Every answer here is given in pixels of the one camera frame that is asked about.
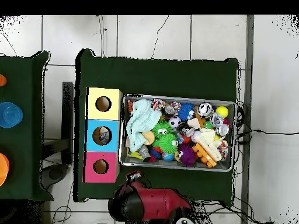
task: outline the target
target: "purple spiky toy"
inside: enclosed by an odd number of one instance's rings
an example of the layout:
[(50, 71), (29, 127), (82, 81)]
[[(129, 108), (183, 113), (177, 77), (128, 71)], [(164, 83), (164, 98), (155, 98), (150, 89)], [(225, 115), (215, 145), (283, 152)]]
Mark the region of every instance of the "purple spiky toy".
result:
[(193, 149), (187, 145), (181, 144), (179, 145), (178, 151), (180, 162), (186, 165), (186, 167), (192, 167), (196, 161), (196, 154), (193, 152)]

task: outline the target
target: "toy pile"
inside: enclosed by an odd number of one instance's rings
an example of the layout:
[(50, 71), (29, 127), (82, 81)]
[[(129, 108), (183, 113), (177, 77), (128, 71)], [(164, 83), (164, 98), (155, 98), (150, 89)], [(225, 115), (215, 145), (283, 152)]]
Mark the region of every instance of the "toy pile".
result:
[(186, 167), (199, 160), (208, 168), (227, 158), (224, 139), (230, 125), (225, 106), (141, 99), (128, 100), (128, 112), (127, 156), (143, 162), (176, 160)]

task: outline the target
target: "yellow box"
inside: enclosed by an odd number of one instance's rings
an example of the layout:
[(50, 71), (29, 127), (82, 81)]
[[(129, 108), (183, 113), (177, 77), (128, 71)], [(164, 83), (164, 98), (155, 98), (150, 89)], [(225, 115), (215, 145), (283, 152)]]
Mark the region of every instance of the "yellow box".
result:
[(122, 92), (118, 89), (87, 87), (88, 119), (120, 120), (122, 96)]

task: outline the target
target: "pink box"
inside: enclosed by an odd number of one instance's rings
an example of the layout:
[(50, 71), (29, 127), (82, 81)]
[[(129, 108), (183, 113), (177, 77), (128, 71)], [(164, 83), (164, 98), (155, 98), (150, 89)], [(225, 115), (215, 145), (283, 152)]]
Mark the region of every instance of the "pink box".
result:
[[(105, 160), (108, 164), (107, 172), (99, 174), (94, 170), (97, 160)], [(85, 161), (85, 183), (114, 183), (118, 175), (118, 162), (116, 152), (87, 151)]]

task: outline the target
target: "black stand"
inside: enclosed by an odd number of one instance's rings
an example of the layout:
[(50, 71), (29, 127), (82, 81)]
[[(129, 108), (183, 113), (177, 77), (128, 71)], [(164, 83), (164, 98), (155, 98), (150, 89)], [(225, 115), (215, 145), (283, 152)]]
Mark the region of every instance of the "black stand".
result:
[(55, 164), (41, 171), (41, 183), (47, 190), (50, 185), (61, 181), (68, 166), (73, 162), (73, 119), (74, 119), (74, 85), (72, 82), (62, 83), (62, 119), (61, 139), (43, 144), (41, 159), (61, 152), (62, 164)]

